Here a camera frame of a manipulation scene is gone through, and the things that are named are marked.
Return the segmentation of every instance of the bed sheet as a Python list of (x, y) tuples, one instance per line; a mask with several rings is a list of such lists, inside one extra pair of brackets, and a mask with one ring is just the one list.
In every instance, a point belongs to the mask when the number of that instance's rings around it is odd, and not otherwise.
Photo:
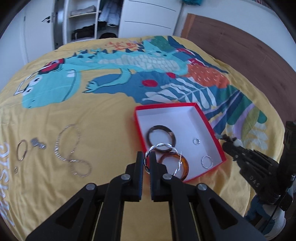
[[(0, 94), (0, 213), (13, 234), (24, 240), (85, 184), (101, 185), (123, 173), (141, 150), (134, 108), (169, 102), (196, 102), (216, 133), (279, 160), (284, 126), (268, 99), (192, 42), (152, 36), (67, 44), (27, 64)], [(92, 166), (84, 178), (54, 153), (58, 134), (70, 124), (81, 131), (73, 157)], [(46, 149), (32, 147), (35, 137)], [(19, 162), (23, 139), (29, 147)], [(76, 141), (68, 128), (60, 153), (67, 158)], [(229, 156), (190, 184), (200, 182), (241, 215), (254, 196)], [(170, 221), (168, 205), (150, 200), (145, 173), (142, 201), (125, 204), (122, 240), (151, 238), (171, 240)]]

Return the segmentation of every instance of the brown wooden headboard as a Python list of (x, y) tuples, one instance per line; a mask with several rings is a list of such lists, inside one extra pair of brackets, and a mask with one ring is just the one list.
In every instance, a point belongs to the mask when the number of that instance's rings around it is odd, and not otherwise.
[(296, 72), (274, 50), (234, 26), (188, 14), (181, 34), (243, 74), (261, 90), (282, 121), (296, 120)]

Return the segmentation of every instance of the brown bangle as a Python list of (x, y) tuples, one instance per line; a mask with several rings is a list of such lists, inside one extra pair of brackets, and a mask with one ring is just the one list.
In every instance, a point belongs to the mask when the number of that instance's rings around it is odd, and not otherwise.
[[(162, 163), (164, 159), (168, 158), (168, 157), (175, 157), (177, 159), (180, 159), (180, 154), (174, 153), (174, 152), (168, 152), (168, 153), (164, 153), (162, 155), (162, 157), (159, 159), (158, 163)], [(189, 172), (189, 165), (187, 160), (185, 159), (185, 157), (182, 155), (181, 157), (181, 162), (183, 165), (183, 174), (182, 177), (180, 178), (181, 181), (184, 181), (188, 175)]]
[[(174, 133), (169, 129), (167, 128), (166, 126), (161, 126), (161, 125), (157, 125), (157, 126), (153, 126), (149, 129), (149, 131), (147, 132), (147, 143), (149, 146), (153, 146), (153, 144), (151, 143), (150, 141), (150, 134), (155, 131), (155, 130), (163, 130), (165, 131), (166, 133), (169, 134), (169, 136), (171, 137), (172, 139), (172, 143), (170, 143), (173, 147), (175, 147), (176, 145), (176, 137), (174, 135)], [(155, 150), (159, 151), (159, 152), (170, 152), (172, 151), (172, 148), (169, 148), (169, 149), (166, 149), (166, 150), (161, 150), (159, 148), (155, 148)]]

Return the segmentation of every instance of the orange pattern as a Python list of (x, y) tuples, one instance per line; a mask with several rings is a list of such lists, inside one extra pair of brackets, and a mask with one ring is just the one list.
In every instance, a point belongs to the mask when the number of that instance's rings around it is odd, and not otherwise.
[(217, 88), (221, 89), (229, 85), (229, 80), (219, 71), (201, 65), (188, 64), (188, 74), (186, 74), (185, 77), (193, 77), (195, 82), (204, 87), (215, 85)]
[(106, 44), (106, 49), (107, 48), (111, 48), (113, 50), (129, 49), (131, 51), (137, 51), (139, 49), (139, 46), (136, 43), (132, 43), (132, 42), (117, 42), (117, 43), (109, 42)]

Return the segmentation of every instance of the necklace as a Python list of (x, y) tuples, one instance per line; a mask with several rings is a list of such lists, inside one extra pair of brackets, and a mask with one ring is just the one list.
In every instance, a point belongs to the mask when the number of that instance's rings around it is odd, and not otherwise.
[[(65, 158), (63, 157), (60, 153), (59, 153), (59, 143), (60, 143), (60, 139), (61, 139), (61, 135), (63, 134), (63, 132), (68, 129), (69, 127), (73, 127), (76, 132), (77, 132), (77, 142), (73, 148), (73, 150), (71, 151), (70, 155), (68, 158)], [(87, 177), (90, 173), (91, 173), (91, 165), (89, 162), (85, 161), (85, 160), (80, 160), (80, 159), (73, 159), (72, 158), (72, 155), (74, 154), (79, 142), (80, 142), (80, 139), (81, 139), (81, 132), (80, 130), (78, 129), (78, 127), (75, 125), (75, 124), (71, 124), (71, 125), (68, 125), (66, 126), (61, 132), (60, 134), (57, 136), (57, 141), (56, 141), (56, 144), (54, 146), (54, 154), (57, 156), (58, 159), (62, 160), (62, 161), (67, 161), (69, 163), (69, 166), (70, 166), (70, 170), (71, 172), (74, 174), (74, 175), (78, 175), (79, 177)], [(74, 166), (74, 163), (83, 163), (83, 164), (86, 164), (88, 166), (88, 172), (86, 174), (83, 174), (83, 173), (80, 173), (80, 172), (77, 172), (76, 169), (75, 169), (75, 166)]]

